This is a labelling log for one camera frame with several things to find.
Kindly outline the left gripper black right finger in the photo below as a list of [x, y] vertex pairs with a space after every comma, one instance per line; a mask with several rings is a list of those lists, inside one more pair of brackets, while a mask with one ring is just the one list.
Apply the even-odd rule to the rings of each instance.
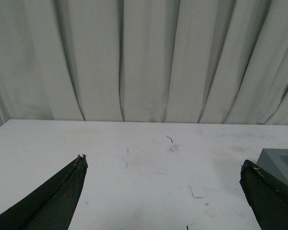
[[240, 185], [263, 230], [288, 230], [288, 185], [250, 160], [241, 166]]

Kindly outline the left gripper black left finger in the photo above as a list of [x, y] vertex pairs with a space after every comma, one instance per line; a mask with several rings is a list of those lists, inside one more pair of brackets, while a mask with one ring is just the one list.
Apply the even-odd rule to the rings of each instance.
[[67, 230], [81, 196], [88, 164], [85, 155], [0, 214], [0, 230]]

